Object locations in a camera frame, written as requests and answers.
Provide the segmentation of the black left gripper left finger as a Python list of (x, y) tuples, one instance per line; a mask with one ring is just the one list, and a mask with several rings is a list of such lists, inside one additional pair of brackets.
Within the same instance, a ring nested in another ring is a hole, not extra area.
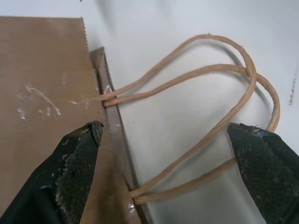
[(89, 196), (103, 124), (65, 135), (27, 179), (0, 218), (2, 224), (78, 224)]

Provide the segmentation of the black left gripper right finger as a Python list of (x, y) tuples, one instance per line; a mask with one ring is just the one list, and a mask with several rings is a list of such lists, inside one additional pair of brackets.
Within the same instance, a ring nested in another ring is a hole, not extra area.
[(230, 123), (228, 134), (239, 172), (268, 224), (299, 222), (299, 157), (273, 132)]

